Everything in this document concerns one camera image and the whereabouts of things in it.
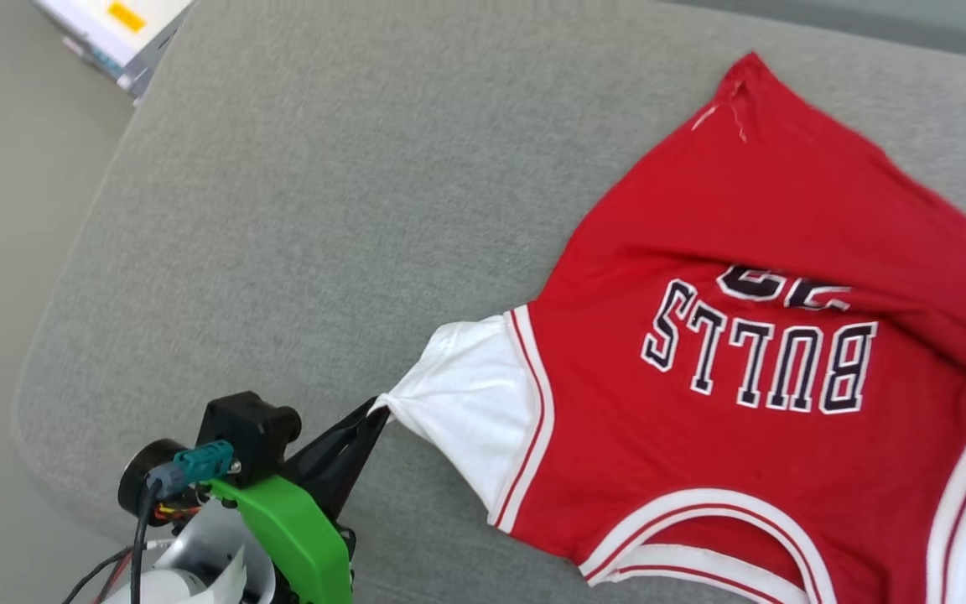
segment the yellow label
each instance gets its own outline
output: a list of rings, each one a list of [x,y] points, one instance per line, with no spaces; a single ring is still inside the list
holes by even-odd
[[[107,9],[107,12],[111,13],[111,16],[113,16],[115,19],[118,19],[119,22],[122,22],[124,26],[133,30],[134,34],[135,32],[144,29],[146,24],[144,19],[141,19],[141,16],[130,11],[129,8],[122,3],[111,3],[111,6]]]

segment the teal connector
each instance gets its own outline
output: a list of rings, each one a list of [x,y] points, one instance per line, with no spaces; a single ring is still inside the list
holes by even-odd
[[[174,461],[163,463],[149,471],[146,482],[149,486],[156,481],[161,482],[162,486],[156,497],[159,501],[163,501],[195,482],[208,482],[214,481],[215,478],[222,478],[230,474],[232,467],[233,445],[225,440],[214,440],[194,450],[178,452],[174,456]]]

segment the green bracket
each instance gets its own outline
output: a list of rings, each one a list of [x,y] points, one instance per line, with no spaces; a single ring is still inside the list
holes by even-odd
[[[211,481],[211,494],[235,501],[245,525],[283,572],[300,604],[351,604],[349,550],[304,489],[272,476],[247,489]]]

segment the red and white basketball jersey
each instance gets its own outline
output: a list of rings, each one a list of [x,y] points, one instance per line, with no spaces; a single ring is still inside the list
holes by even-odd
[[[966,217],[755,55],[379,404],[591,585],[966,604]]]

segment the red fabric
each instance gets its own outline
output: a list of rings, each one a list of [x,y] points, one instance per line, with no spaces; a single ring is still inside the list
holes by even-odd
[[[732,263],[786,287],[848,288],[836,294],[848,309],[733,298],[717,283]],[[727,317],[710,394],[689,387],[705,331],[676,321],[666,372],[641,359],[674,279]],[[737,62],[708,106],[607,192],[528,309],[555,424],[515,538],[582,563],[645,502],[730,489],[808,531],[840,601],[921,600],[929,524],[966,443],[966,217],[758,57]],[[782,332],[821,330],[808,413],[736,403],[749,349],[729,343],[735,318],[774,326],[763,398]],[[831,336],[855,324],[877,325],[862,406],[828,415]],[[706,547],[801,585],[770,535],[733,523],[689,520],[651,541]]]

